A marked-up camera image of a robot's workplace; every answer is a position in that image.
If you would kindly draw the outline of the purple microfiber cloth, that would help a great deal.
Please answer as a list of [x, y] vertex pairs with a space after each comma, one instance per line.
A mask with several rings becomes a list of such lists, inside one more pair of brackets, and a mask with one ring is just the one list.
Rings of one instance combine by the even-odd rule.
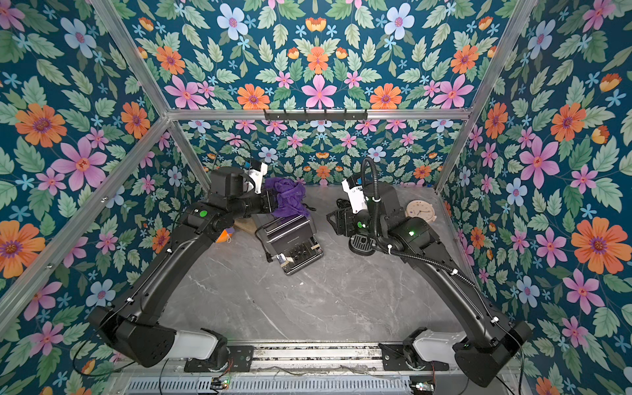
[[310, 216], [308, 208], [303, 204], [306, 196], [304, 184], [288, 178], [275, 177], [267, 179], [264, 187], [276, 192], [277, 208], [272, 213], [274, 217]]

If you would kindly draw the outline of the silver espresso coffee machine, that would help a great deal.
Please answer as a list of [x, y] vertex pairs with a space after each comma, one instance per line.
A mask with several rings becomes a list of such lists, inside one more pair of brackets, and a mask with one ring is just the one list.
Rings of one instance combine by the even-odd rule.
[[278, 263], [286, 274], [306, 268], [324, 256], [311, 217], [295, 215], [293, 217], [274, 217], [272, 214], [254, 216], [257, 226], [254, 234], [265, 251], [269, 263]]

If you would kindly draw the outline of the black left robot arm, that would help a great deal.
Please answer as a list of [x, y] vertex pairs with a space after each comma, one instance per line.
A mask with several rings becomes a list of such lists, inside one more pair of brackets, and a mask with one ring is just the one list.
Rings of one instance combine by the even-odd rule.
[[169, 359], [200, 360], [214, 371], [225, 368], [225, 337], [210, 329], [171, 329], [159, 320], [189, 269], [224, 230], [237, 219], [276, 209], [275, 194], [263, 190], [267, 172], [267, 165], [255, 161], [246, 171], [227, 166], [209, 174], [209, 194], [183, 211], [166, 247], [140, 278], [110, 307], [90, 314], [90, 324], [107, 346], [146, 368]]

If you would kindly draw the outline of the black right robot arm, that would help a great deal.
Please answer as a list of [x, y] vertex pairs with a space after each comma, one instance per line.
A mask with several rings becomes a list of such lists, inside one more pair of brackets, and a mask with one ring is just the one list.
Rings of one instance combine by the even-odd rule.
[[485, 388], [515, 356], [524, 357], [523, 345], [533, 330], [524, 321], [510, 320], [483, 296], [428, 221], [407, 213], [394, 187], [380, 181], [372, 159], [363, 159], [360, 171], [342, 187], [348, 198], [327, 220], [337, 235], [348, 238], [349, 250], [400, 258], [426, 278], [462, 327], [459, 332], [416, 329], [403, 341], [409, 367], [455, 365], [471, 383]]

